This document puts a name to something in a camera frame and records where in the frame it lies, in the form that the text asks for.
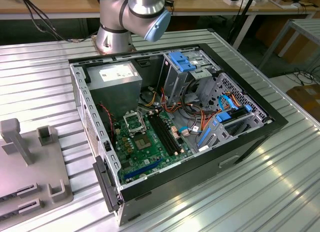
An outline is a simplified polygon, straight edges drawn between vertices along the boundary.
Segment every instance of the black plastic handle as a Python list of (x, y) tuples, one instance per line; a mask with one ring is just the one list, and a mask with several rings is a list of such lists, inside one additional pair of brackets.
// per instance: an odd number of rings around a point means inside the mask
[(120, 208), (118, 198), (112, 186), (111, 180), (108, 175), (106, 165), (104, 164), (101, 156), (95, 158), (93, 169), (98, 179), (101, 191), (109, 212), (116, 211)]

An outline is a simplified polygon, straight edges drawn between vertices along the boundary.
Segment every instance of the cardboard box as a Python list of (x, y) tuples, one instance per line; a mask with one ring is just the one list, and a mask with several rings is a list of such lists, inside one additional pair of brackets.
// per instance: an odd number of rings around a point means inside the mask
[(312, 117), (320, 122), (320, 85), (296, 86), (286, 92)]

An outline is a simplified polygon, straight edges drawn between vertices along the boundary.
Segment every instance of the aluminum table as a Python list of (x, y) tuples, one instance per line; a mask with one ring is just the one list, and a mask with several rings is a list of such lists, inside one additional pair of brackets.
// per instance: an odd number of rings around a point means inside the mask
[(133, 37), (138, 50), (207, 43), (288, 121), (248, 159), (118, 227), (98, 185), (71, 85), (68, 59), (97, 55), (91, 41), (0, 47), (0, 120), (21, 131), (58, 130), (74, 200), (7, 229), (50, 231), (315, 231), (320, 228), (320, 124), (234, 48), (206, 29)]
[[(274, 39), (271, 46), (268, 48), (268, 50), (265, 52), (261, 63), (259, 64), (258, 68), (261, 69), (268, 61), (274, 50), (277, 48), (283, 37), (287, 34), (289, 29), (295, 30), (295, 37), (294, 40), (298, 37), (299, 34), (307, 37), (312, 42), (316, 43), (318, 46), (320, 46), (320, 19), (289, 19), (285, 25), (283, 26), (282, 30), (278, 34), (278, 36)], [(293, 43), (293, 41), (289, 41), (285, 46), (287, 47), (285, 50), (287, 50)], [(308, 71), (318, 63), (320, 60), (317, 56), (308, 66)]]

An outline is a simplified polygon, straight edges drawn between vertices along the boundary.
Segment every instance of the green circuit board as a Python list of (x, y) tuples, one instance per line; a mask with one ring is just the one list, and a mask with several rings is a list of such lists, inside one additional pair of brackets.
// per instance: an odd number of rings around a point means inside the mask
[[(162, 111), (159, 116), (168, 127), (174, 125), (166, 112)], [(182, 140), (175, 139), (175, 141), (184, 152), (170, 156), (151, 126), (148, 116), (142, 115), (142, 118), (146, 126), (145, 134), (139, 133), (133, 138), (130, 137), (124, 119), (115, 123), (115, 127), (120, 130), (116, 137), (115, 152), (121, 163), (121, 169), (118, 172), (121, 184), (130, 183), (193, 155), (186, 142), (181, 138)], [(168, 131), (174, 138), (172, 131), (169, 129)], [(130, 173), (150, 166), (152, 168), (149, 170), (128, 178)]]

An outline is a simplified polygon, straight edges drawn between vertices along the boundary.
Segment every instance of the motherboard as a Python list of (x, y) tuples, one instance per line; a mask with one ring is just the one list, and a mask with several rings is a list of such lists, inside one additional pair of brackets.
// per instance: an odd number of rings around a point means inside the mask
[(115, 151), (121, 163), (118, 175), (122, 184), (193, 155), (165, 111), (133, 112), (117, 121), (114, 127)]

